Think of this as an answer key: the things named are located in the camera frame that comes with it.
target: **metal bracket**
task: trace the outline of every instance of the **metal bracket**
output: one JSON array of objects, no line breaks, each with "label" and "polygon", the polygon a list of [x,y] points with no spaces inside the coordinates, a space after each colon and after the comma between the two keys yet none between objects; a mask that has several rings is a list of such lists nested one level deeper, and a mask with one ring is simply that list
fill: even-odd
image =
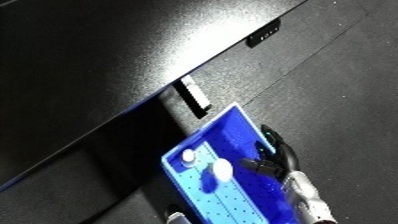
[{"label": "metal bracket", "polygon": [[207,111],[210,110],[212,105],[190,75],[175,82],[174,88],[197,118],[207,115]]},{"label": "metal bracket", "polygon": [[246,40],[247,46],[253,48],[269,38],[270,36],[274,35],[276,32],[279,31],[281,26],[281,20],[278,18],[264,27],[260,28],[256,32],[252,33]]}]

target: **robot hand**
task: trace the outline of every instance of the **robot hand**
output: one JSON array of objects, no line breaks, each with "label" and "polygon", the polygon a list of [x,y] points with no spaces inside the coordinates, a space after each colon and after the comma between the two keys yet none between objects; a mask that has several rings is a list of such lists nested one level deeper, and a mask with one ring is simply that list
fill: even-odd
[{"label": "robot hand", "polygon": [[256,142],[259,158],[244,158],[241,165],[256,173],[276,178],[282,184],[286,199],[293,207],[300,224],[336,224],[317,189],[300,171],[299,161],[293,149],[268,126],[262,125],[261,131],[275,152],[263,143]]}]

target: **black table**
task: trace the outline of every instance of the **black table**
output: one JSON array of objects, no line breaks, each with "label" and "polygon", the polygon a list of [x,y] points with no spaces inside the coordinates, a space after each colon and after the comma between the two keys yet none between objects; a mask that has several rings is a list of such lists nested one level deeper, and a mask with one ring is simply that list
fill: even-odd
[{"label": "black table", "polygon": [[0,183],[304,1],[20,0],[1,8]]}]

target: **white ball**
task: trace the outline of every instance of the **white ball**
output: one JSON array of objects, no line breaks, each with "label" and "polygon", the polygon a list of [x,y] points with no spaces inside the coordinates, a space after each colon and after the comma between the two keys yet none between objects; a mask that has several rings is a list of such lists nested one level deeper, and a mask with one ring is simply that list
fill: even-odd
[{"label": "white ball", "polygon": [[219,158],[211,167],[212,173],[219,181],[228,182],[231,180],[233,175],[233,167],[228,160]]},{"label": "white ball", "polygon": [[193,151],[192,149],[186,149],[182,152],[182,155],[181,155],[182,165],[190,168],[195,165],[195,161],[196,161],[195,151]]}]

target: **blue plastic container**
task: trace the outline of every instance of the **blue plastic container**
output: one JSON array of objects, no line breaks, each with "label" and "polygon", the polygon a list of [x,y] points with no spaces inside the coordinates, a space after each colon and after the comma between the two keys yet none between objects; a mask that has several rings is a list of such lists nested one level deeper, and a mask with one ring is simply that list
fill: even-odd
[{"label": "blue plastic container", "polygon": [[[242,108],[232,104],[162,157],[167,175],[203,223],[297,223],[280,184],[240,166],[241,158],[258,157],[256,141],[275,151]],[[185,149],[196,153],[192,168],[181,163]],[[218,158],[231,162],[231,181],[220,182],[209,172],[209,164]]]}]

